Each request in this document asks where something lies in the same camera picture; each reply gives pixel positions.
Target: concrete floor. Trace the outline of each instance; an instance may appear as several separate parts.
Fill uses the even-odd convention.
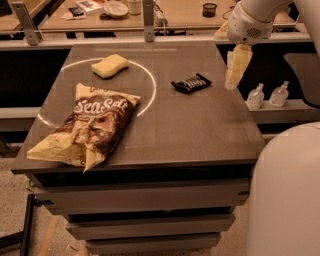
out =
[[[19,144],[12,144],[10,154],[0,159],[0,237],[23,229],[28,194],[24,175],[13,175],[10,167],[19,150]],[[208,249],[161,251],[150,253],[121,254],[122,256],[244,256],[248,202],[235,209],[236,221],[228,232],[221,234],[218,245]],[[65,230],[66,220],[51,215],[44,206],[35,207],[31,230],[30,256],[76,256],[67,250],[70,243],[77,243]],[[0,255],[20,255],[19,245],[0,250]]]

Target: cabinet drawer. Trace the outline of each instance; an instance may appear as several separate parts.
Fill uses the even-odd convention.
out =
[[[189,216],[186,214],[144,213],[144,218],[69,223],[66,229],[77,240],[97,240],[222,232],[235,220],[233,214],[194,216],[192,211]]]
[[[220,234],[199,234],[152,238],[112,239],[87,242],[92,254],[134,253],[179,249],[200,249],[216,246]]]
[[[230,207],[248,197],[248,179],[51,187],[35,194],[52,214]]]

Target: sponge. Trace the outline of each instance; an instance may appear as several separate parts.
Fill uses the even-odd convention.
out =
[[[129,61],[118,54],[110,55],[102,61],[92,64],[91,69],[102,78],[114,76],[121,69],[128,67]]]

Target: white bottle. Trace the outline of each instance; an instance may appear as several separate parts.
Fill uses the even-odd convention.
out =
[[[249,109],[259,109],[261,107],[262,101],[264,99],[264,93],[262,91],[263,84],[259,83],[257,88],[252,90],[246,101],[246,104]]]
[[[273,90],[269,102],[272,106],[275,107],[282,107],[289,96],[288,88],[288,81],[284,81],[284,83]]]

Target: cup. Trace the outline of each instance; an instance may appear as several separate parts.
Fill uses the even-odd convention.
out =
[[[203,5],[202,15],[203,17],[214,17],[216,16],[217,5],[214,3],[206,3]]]
[[[129,14],[139,15],[141,13],[141,0],[127,0]]]

